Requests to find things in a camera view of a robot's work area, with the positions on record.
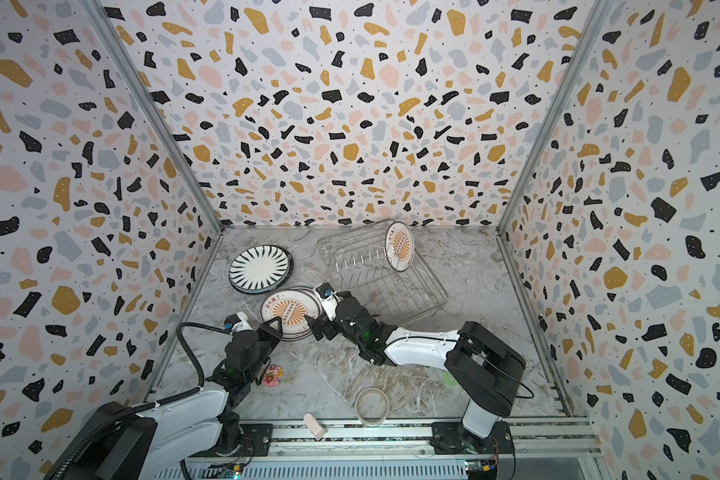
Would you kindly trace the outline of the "aluminium corner post right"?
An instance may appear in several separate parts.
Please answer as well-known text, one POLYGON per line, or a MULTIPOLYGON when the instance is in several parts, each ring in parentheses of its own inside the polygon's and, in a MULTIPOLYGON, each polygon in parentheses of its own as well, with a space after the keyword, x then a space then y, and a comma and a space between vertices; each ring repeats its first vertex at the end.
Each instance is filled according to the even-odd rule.
POLYGON ((593 3, 593 8, 581 32, 581 38, 572 53, 569 66, 562 76, 550 108, 541 123, 539 134, 530 150, 529 158, 517 177, 515 188, 497 226, 496 231, 499 236, 502 236, 510 228, 512 216, 515 211, 519 209, 523 192, 531 183, 531 176, 541 161, 541 157, 551 139, 558 119, 562 115, 569 96, 576 86, 577 79, 587 61, 589 51, 596 40, 597 33, 602 28, 612 6, 613 1, 610 0, 597 0, 593 3))

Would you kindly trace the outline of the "aluminium corner post left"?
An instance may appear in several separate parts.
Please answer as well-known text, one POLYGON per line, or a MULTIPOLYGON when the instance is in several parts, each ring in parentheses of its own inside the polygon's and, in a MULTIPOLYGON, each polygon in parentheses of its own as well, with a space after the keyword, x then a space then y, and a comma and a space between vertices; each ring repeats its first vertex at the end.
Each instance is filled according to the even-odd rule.
POLYGON ((138 71, 126 49, 111 25, 100 1, 79 1, 83 15, 93 31, 102 41, 110 58, 121 73, 122 79, 132 93, 140 110, 145 115, 160 144, 165 147, 174 165, 181 173, 183 181, 198 204, 198 209, 206 218, 215 235, 223 233, 223 225, 217 219, 210 201, 206 197, 191 166, 185 159, 178 142, 171 134, 162 115, 158 111, 148 88, 141 81, 138 71))

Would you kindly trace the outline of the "white striped plate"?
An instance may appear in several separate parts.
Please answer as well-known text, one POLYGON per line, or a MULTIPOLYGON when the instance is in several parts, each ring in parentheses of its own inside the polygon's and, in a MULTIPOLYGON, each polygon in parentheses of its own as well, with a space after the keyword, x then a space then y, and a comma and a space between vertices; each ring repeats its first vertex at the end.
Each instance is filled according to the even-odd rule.
POLYGON ((291 275, 291 254, 272 244, 246 249, 231 262, 228 278, 231 286, 243 294, 257 295, 277 289, 291 275))

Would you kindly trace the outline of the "aluminium corner post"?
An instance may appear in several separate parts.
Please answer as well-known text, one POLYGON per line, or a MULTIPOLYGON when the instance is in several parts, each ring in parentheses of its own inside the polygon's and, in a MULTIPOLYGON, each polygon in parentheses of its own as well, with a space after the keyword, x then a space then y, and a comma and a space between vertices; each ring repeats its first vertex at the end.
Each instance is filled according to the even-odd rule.
POLYGON ((148 88, 141 81, 138 71, 126 49, 111 25, 100 1, 79 1, 83 15, 93 31, 102 41, 110 58, 121 73, 122 79, 132 93, 140 110, 145 115, 160 144, 165 147, 174 165, 181 173, 183 181, 198 204, 198 209, 206 218, 215 235, 223 233, 223 225, 217 219, 210 201, 206 197, 191 166, 185 159, 178 142, 171 134, 162 115, 158 111, 148 88))
POLYGON ((541 123, 539 134, 530 150, 529 158, 517 177, 515 188, 497 226, 496 231, 499 236, 502 236, 510 228, 512 216, 515 211, 519 209, 523 192, 531 183, 531 176, 541 161, 541 157, 551 139, 558 119, 562 115, 569 96, 576 86, 577 79, 587 61, 589 51, 596 40, 597 33, 602 28, 612 6, 613 1, 610 0, 597 0, 593 3, 593 8, 581 32, 581 38, 572 53, 569 66, 562 76, 550 108, 541 123))

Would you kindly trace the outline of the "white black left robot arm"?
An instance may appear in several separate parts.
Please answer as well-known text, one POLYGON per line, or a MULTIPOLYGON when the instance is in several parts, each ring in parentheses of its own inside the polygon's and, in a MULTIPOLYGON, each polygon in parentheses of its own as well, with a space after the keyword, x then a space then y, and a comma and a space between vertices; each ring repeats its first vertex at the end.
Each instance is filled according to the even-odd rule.
POLYGON ((118 402, 99 407, 47 478, 148 479, 200 453, 254 455, 256 443, 245 437, 235 409, 264 379, 283 337, 282 320, 275 317, 253 328, 239 319, 220 332, 228 343, 211 373, 195 354, 188 355, 196 386, 132 407, 118 402))

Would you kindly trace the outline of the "pink toy figure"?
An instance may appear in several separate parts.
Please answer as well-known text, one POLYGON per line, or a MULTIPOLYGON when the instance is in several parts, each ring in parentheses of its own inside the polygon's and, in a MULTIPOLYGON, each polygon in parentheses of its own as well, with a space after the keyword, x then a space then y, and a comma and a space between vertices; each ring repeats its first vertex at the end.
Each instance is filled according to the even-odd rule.
POLYGON ((267 387, 277 387, 283 375, 284 370, 279 365, 269 365, 264 372, 261 384, 267 387))

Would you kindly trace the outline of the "green round lid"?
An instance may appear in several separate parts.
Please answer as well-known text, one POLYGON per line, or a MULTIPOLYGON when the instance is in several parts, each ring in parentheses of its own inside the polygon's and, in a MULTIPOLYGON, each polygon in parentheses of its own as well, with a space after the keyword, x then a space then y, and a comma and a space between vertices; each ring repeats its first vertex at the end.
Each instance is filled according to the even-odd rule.
POLYGON ((443 383, 446 387, 454 387, 458 385, 458 382, 454 377, 447 371, 443 373, 443 383))

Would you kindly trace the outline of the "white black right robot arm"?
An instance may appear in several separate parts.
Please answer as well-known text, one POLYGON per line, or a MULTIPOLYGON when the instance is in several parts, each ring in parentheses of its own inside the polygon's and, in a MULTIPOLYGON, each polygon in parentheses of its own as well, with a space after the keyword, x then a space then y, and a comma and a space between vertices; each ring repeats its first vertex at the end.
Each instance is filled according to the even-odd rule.
POLYGON ((524 387, 525 359, 481 324, 467 321, 446 332, 421 332, 386 324, 350 292, 328 284, 317 290, 320 313, 305 321, 316 340, 343 336, 359 356, 376 366, 422 366, 449 372, 469 402, 459 426, 449 433, 434 425, 431 445, 438 452, 484 453, 493 447, 496 423, 509 416, 524 387))

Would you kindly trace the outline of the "orange sunburst plate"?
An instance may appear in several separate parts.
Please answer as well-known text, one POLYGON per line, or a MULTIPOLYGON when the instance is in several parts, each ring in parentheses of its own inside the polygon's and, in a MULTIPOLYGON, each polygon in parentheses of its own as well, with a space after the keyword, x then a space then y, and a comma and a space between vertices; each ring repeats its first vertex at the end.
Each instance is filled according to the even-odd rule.
POLYGON ((385 234, 385 256, 396 272, 410 268, 415 259, 415 239, 408 225, 394 221, 385 234))
POLYGON ((297 341, 312 335, 306 317, 317 318, 322 307, 314 294, 305 289, 272 292, 260 306, 263 321, 281 318, 283 340, 297 341))

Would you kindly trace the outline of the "pink eraser block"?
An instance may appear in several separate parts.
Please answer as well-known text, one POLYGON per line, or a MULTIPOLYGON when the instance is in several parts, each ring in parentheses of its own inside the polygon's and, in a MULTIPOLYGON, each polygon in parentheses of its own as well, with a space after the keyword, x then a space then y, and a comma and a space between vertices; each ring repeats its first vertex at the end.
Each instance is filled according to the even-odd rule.
POLYGON ((326 429, 313 414, 306 413, 303 416, 303 422, 316 441, 320 441, 326 436, 326 429))

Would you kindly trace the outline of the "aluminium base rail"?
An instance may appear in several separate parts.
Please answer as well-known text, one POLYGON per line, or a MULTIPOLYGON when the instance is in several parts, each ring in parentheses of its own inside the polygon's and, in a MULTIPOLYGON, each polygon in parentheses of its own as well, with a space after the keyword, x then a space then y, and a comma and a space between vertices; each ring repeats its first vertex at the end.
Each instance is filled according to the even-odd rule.
POLYGON ((335 420, 315 438, 298 421, 242 422, 237 439, 222 453, 200 448, 200 428, 188 438, 156 446, 142 462, 128 461, 123 479, 179 478, 187 463, 196 478, 208 478, 236 462, 243 475, 261 478, 277 467, 292 477, 323 472, 328 476, 403 477, 416 472, 432 478, 464 475, 468 463, 495 459, 501 478, 516 477, 519 460, 560 462, 581 467, 585 478, 608 475, 603 455, 587 421, 573 417, 518 417, 495 423, 486 439, 473 439, 454 419, 392 420, 366 427, 335 420))

